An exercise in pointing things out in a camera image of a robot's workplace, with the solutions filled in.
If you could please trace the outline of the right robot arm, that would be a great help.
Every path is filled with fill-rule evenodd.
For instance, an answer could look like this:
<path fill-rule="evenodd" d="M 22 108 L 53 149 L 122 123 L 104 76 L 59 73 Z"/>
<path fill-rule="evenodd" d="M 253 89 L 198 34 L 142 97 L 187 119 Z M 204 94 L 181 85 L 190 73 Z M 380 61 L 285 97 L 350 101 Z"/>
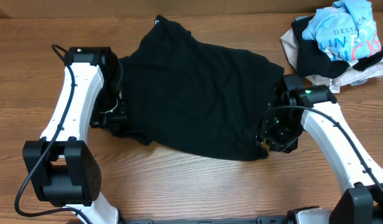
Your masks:
<path fill-rule="evenodd" d="M 326 85 L 306 87 L 298 75 L 275 85 L 277 100 L 268 106 L 257 134 L 269 151 L 289 153 L 306 131 L 330 164 L 341 198 L 332 210 L 303 207 L 286 215 L 258 217 L 257 223 L 383 223 L 383 168 L 348 126 Z"/>

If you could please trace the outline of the black polo shirt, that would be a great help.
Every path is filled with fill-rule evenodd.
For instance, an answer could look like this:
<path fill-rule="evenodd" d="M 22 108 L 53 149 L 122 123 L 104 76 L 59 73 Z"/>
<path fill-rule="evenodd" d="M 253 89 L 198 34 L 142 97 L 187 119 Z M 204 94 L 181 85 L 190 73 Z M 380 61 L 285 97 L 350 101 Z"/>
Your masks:
<path fill-rule="evenodd" d="M 268 156 L 256 137 L 283 67 L 248 50 L 199 42 L 163 16 L 120 62 L 128 119 L 116 136 L 216 159 Z"/>

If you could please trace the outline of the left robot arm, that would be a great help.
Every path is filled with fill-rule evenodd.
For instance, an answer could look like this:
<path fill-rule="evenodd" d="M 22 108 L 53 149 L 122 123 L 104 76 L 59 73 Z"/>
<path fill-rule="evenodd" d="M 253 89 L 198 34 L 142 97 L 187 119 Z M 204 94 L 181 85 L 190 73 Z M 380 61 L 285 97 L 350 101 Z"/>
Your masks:
<path fill-rule="evenodd" d="M 87 146 L 89 128 L 114 132 L 128 118 L 123 66 L 109 47 L 52 49 L 64 63 L 64 84 L 39 140 L 24 144 L 29 174 L 14 208 L 24 217 L 72 212 L 82 223 L 124 223 L 101 192 L 102 173 Z"/>

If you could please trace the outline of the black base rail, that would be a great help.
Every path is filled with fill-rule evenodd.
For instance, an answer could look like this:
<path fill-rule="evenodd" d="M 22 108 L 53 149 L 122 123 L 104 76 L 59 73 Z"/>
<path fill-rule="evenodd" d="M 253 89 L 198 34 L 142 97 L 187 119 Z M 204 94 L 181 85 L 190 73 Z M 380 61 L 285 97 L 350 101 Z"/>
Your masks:
<path fill-rule="evenodd" d="M 206 219 L 206 220 L 152 220 L 130 219 L 120 220 L 121 224 L 297 224 L 296 220 L 285 215 L 260 216 L 241 219 Z"/>

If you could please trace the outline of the light blue printed t-shirt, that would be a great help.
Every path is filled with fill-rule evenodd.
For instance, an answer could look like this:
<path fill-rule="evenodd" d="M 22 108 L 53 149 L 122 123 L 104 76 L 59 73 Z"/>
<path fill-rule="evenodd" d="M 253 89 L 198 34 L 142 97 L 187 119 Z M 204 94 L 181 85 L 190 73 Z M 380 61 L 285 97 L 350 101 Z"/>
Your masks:
<path fill-rule="evenodd" d="M 367 0 L 336 1 L 318 9 L 302 38 L 316 41 L 332 61 L 353 62 L 382 50 L 372 4 Z"/>

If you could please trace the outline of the black folded garment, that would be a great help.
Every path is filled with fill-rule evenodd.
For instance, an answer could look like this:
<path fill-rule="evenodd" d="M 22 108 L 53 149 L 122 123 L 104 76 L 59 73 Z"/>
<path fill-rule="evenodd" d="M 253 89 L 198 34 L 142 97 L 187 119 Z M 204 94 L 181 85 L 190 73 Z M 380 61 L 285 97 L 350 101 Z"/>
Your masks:
<path fill-rule="evenodd" d="M 300 78 L 310 75 L 320 75 L 325 78 L 340 77 L 350 64 L 343 60 L 331 61 L 331 59 L 318 48 L 315 40 L 304 40 L 303 31 L 313 16 L 299 19 L 291 23 L 294 37 L 299 45 L 296 62 L 296 71 Z"/>

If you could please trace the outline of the beige folded garment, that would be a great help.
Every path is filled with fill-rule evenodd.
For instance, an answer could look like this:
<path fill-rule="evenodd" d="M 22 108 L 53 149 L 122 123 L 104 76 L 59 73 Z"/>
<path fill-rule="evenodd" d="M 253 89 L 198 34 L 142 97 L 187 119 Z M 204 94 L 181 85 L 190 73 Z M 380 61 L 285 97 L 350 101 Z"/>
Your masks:
<path fill-rule="evenodd" d="M 288 62 L 293 68 L 296 68 L 299 45 L 295 39 L 293 29 L 288 30 L 280 37 Z M 313 85 L 326 85 L 332 93 L 339 93 L 340 87 L 345 85 L 357 86 L 367 82 L 370 78 L 383 77 L 383 57 L 374 65 L 364 71 L 349 67 L 340 77 L 335 79 L 322 77 L 319 75 L 310 75 L 306 79 Z"/>

